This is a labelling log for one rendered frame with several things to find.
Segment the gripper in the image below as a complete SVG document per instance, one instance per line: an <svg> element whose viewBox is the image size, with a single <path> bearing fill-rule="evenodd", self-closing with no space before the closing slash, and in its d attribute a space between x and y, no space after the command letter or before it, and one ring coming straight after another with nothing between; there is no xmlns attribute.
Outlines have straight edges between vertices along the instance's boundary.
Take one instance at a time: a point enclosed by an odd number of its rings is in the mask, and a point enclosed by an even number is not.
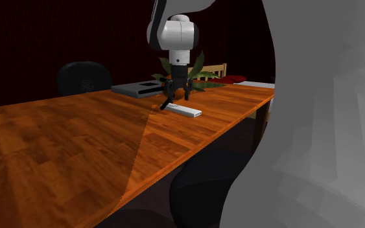
<svg viewBox="0 0 365 228"><path fill-rule="evenodd" d="M184 89L184 99L189 100L189 95L193 90L193 79L187 78L188 66L187 65L171 65L171 79L161 78L160 81L164 83L163 91L165 92L167 99L161 105L160 110L164 110L167 105L173 101L174 90Z"/></svg>

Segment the white remote control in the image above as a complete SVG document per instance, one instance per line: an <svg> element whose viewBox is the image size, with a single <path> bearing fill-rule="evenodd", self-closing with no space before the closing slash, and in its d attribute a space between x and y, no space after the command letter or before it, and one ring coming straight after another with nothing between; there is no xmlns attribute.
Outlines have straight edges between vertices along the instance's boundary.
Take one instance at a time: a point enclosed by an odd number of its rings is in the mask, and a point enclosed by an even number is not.
<svg viewBox="0 0 365 228"><path fill-rule="evenodd" d="M173 113L177 113L177 114L180 114L180 115L183 115L183 116L186 116L186 117L191 117L191 118L198 117L202 114L202 112L200 110L193 109L193 108L188 108L188 107L185 107L185 106L172 104L172 103L169 103L165 107L165 110L171 111Z"/></svg>

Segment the green plant in orange pot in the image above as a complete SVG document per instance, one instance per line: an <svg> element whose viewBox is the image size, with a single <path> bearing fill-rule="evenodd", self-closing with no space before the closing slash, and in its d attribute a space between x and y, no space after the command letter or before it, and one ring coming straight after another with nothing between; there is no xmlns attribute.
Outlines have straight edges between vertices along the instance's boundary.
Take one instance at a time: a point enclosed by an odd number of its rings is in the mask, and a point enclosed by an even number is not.
<svg viewBox="0 0 365 228"><path fill-rule="evenodd" d="M164 70L168 73L167 76L163 76L162 74L152 74L152 77L154 77L156 80L159 80L160 78L166 78L171 79L171 64L169 63L169 60L167 58L159 58ZM203 52L201 52L198 57L195 60L193 69L190 73L188 73L188 78L192 78L193 80L197 80L202 76L208 76L210 77L208 81L205 82L205 85L194 85L193 89L196 91L204 91L204 88L212 88L217 87L213 82L211 82L211 79L219 78L217 75L207 72L207 71L201 71L204 66L204 60L205 55Z"/></svg>

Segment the light wooden chair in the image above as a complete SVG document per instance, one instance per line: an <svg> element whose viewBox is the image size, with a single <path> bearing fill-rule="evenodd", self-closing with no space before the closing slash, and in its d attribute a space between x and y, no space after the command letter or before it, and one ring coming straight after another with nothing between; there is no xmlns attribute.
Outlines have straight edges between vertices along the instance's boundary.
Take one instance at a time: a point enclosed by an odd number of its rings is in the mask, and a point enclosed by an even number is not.
<svg viewBox="0 0 365 228"><path fill-rule="evenodd" d="M191 72L191 70L193 69L193 67L189 67L188 68L188 73ZM215 75L217 75L219 78L224 78L226 76L226 69L227 69L227 64L223 63L220 65L208 65L208 66L203 66L201 71L207 71L210 73L213 73ZM208 81L210 77L208 76L202 76L197 80L205 80Z"/></svg>

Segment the grey flat laptop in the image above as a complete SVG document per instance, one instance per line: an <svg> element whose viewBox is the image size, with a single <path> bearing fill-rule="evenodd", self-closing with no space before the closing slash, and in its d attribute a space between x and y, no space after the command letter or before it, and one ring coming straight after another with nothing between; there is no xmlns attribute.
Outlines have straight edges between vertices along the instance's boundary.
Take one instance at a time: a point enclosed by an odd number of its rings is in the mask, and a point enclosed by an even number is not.
<svg viewBox="0 0 365 228"><path fill-rule="evenodd" d="M133 98L145 98L162 94L164 88L160 81L149 80L130 84L113 85L111 91Z"/></svg>

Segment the red pillow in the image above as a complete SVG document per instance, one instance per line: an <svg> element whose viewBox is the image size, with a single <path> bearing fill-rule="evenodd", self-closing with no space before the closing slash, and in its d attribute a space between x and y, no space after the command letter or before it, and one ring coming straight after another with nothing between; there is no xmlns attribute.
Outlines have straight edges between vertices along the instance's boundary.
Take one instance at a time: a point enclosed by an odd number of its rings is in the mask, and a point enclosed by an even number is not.
<svg viewBox="0 0 365 228"><path fill-rule="evenodd" d="M240 75L227 75L222 78L216 78L214 81L222 84L239 84L245 82L246 77Z"/></svg>

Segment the black round-backed chair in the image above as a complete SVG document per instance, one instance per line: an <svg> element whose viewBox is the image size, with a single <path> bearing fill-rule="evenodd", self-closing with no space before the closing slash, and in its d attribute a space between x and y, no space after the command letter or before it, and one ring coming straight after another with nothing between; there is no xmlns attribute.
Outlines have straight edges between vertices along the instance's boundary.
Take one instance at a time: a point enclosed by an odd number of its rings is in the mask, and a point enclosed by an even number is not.
<svg viewBox="0 0 365 228"><path fill-rule="evenodd" d="M56 85L61 96L78 95L110 89L111 73L96 62L71 62L56 74Z"/></svg>
<svg viewBox="0 0 365 228"><path fill-rule="evenodd" d="M251 157L232 150L205 150L192 156L169 189L177 228L213 228L220 223L228 191Z"/></svg>

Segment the wooden table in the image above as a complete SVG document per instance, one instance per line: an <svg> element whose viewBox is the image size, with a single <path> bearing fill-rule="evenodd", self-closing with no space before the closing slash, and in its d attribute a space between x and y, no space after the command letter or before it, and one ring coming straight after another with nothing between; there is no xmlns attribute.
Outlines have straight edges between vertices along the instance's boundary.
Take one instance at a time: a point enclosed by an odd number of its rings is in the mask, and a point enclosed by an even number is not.
<svg viewBox="0 0 365 228"><path fill-rule="evenodd" d="M195 118L109 90L0 106L0 228L93 228L273 96L194 92Z"/></svg>

